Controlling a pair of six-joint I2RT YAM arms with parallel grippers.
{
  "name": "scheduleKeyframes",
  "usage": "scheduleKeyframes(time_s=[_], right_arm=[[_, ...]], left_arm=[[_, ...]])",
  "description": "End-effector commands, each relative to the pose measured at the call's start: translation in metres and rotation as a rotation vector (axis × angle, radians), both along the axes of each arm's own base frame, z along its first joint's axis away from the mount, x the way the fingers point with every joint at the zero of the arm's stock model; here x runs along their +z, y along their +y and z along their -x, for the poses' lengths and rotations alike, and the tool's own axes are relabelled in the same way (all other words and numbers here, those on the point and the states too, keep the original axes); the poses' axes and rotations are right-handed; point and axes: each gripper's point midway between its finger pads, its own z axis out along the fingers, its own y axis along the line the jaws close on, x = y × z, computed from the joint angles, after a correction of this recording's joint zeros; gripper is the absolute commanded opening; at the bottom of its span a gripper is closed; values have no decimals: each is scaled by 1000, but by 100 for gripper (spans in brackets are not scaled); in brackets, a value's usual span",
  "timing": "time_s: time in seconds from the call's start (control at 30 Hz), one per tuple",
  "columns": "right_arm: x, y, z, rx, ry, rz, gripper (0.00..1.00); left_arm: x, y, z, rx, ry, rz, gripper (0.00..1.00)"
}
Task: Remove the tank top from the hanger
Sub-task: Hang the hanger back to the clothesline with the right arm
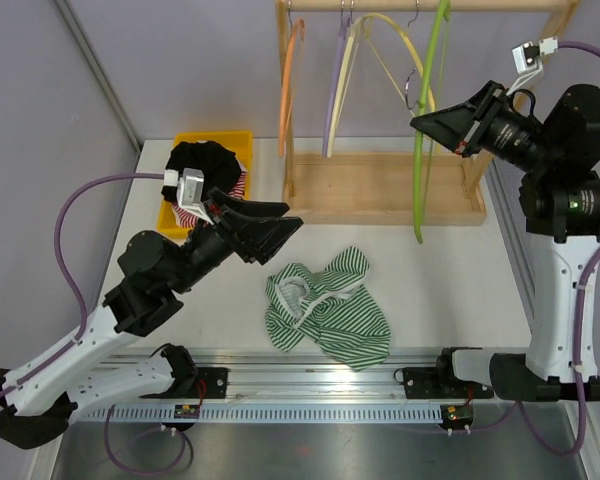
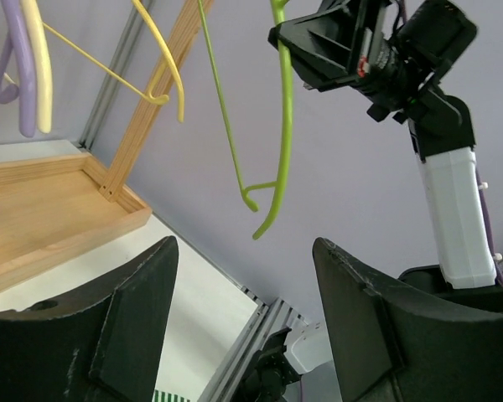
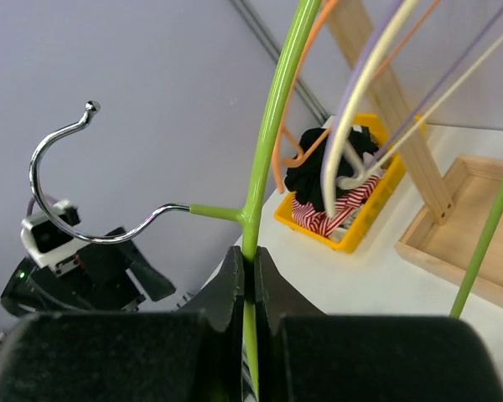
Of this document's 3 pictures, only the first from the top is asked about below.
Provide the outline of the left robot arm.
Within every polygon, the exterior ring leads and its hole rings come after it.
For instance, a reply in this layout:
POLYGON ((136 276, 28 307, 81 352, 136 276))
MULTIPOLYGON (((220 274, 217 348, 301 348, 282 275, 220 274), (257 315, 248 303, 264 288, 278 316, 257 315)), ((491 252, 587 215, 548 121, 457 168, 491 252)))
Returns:
POLYGON ((100 408, 131 398, 185 397, 198 367, 183 346, 165 345, 149 359, 96 376, 94 368, 153 333, 179 310, 179 295, 231 255, 266 264, 302 226, 284 202, 237 200, 212 189, 207 217, 183 244, 137 233, 118 259, 121 282, 75 332, 18 369, 0 369, 0 439, 24 450, 62 435, 100 408))

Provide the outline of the black tank top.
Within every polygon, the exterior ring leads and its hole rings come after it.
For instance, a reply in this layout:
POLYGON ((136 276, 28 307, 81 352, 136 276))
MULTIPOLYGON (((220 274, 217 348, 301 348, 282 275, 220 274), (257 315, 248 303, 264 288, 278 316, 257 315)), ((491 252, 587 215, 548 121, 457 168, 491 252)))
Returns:
POLYGON ((214 188, 242 199, 245 193, 246 172, 236 154, 214 141, 180 142, 166 163, 166 170, 176 170, 180 175, 186 168, 200 170, 204 175, 202 200, 214 188))

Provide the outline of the cream hanger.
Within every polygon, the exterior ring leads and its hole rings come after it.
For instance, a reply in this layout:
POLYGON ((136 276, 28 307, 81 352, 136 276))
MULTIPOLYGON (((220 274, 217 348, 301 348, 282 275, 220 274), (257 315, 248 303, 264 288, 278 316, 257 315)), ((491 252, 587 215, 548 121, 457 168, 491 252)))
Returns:
POLYGON ((342 113, 343 104, 351 76, 351 69, 353 67, 354 59, 357 53, 360 37, 362 34, 363 24, 360 18, 361 17, 358 17, 356 20, 349 19, 350 26, 345 42, 344 56, 342 60, 337 91, 335 95, 335 105, 332 116, 332 123, 330 127, 329 148, 327 158, 330 158, 333 154, 336 133, 339 126, 340 116, 342 113))

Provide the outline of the orange hanger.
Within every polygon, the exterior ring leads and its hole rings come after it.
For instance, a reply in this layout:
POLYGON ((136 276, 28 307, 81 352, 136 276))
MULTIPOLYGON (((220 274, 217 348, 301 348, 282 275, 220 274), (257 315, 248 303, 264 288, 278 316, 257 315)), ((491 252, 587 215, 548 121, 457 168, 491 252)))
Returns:
POLYGON ((281 62, 281 90, 278 121, 278 156, 287 150, 286 138, 290 131, 295 90, 293 76, 299 72, 305 41, 303 18, 291 19, 292 1, 280 1, 281 23, 279 24, 279 53, 281 62))

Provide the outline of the yellow hanger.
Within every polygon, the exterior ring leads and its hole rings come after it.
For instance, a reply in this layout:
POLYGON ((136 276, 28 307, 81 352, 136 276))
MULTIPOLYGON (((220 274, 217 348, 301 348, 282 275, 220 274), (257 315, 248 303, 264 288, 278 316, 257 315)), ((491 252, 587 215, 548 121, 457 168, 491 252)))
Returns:
POLYGON ((435 111, 436 100, 435 95, 431 89, 431 73, 433 70, 433 62, 436 55, 435 51, 437 45, 437 35, 440 33, 441 24, 434 24, 434 27, 432 28, 433 39, 429 41, 430 49, 428 50, 425 60, 422 60, 407 31, 402 26, 400 26, 393 18, 389 17, 384 13, 371 12, 363 15, 360 18, 360 20, 362 21, 362 24, 365 27, 365 37, 368 44, 372 47, 376 58, 380 61, 381 66, 385 70, 385 73, 391 80, 395 89, 399 93, 403 94, 403 100, 408 110, 411 112, 411 115, 415 117, 424 113, 435 111), (392 77, 388 67, 384 63, 384 60, 382 59, 381 55, 378 53, 377 49, 373 45, 373 42, 371 41, 371 31, 374 20, 380 20, 384 22, 401 38, 407 52, 409 53, 413 61, 413 71, 414 73, 417 73, 419 75, 421 80, 420 96, 418 97, 418 100, 415 101, 413 104, 410 104, 408 101, 409 81, 405 81, 405 86, 403 88, 400 88, 398 86, 397 82, 392 77))

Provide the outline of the green white striped tank top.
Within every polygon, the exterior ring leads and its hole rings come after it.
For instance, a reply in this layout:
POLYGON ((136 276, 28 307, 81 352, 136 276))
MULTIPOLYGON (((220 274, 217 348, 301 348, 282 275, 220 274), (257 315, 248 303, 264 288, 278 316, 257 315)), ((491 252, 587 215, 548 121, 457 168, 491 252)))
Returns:
POLYGON ((392 333, 365 286, 369 270, 364 253, 350 246, 321 271, 290 263, 270 276, 264 323, 272 344, 288 353, 308 339, 356 371, 384 362, 392 333))

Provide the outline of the red white striped tank top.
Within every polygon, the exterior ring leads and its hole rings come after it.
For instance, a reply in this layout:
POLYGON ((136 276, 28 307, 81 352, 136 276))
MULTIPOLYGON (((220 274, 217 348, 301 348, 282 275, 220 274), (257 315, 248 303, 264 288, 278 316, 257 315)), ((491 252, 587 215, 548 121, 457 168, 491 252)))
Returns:
MULTIPOLYGON (((248 193, 248 173, 243 171, 234 185, 234 187, 229 191, 228 195, 232 198, 244 200, 248 193)), ((193 228, 198 218, 192 213, 187 212, 183 208, 179 207, 176 203, 172 204, 172 211, 174 213, 176 224, 181 228, 193 228)))

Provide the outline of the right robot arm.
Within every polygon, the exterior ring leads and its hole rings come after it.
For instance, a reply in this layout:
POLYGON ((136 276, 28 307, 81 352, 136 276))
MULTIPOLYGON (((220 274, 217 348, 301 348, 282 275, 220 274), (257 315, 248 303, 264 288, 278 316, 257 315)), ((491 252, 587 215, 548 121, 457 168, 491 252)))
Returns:
POLYGON ((436 389, 456 396, 473 381, 517 402, 600 402, 592 347, 600 87, 568 87, 539 120, 517 111, 512 93, 490 81, 466 102, 418 116, 412 126, 459 156, 488 152, 522 171, 519 202, 535 273, 528 349, 456 349, 434 371, 436 389))

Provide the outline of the purple hanger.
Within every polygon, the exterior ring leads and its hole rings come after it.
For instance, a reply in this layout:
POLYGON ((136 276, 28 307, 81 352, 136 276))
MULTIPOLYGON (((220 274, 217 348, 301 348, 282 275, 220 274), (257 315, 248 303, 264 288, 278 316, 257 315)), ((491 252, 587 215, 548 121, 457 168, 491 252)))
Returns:
POLYGON ((341 2, 341 11, 340 11, 340 22, 339 29, 336 40, 336 49, 334 53, 334 61, 331 71, 331 81, 329 88, 329 98, 327 101, 325 121, 323 126, 323 138, 322 138, 322 149, 321 155, 323 158, 328 157, 328 148, 329 148, 329 135, 330 135, 330 127, 332 123, 332 116, 334 112, 335 105, 335 95, 337 91, 337 85, 340 75, 340 69, 342 65, 342 60, 344 56, 345 42, 348 35, 348 29, 350 26, 350 20, 344 16, 344 2, 341 2))

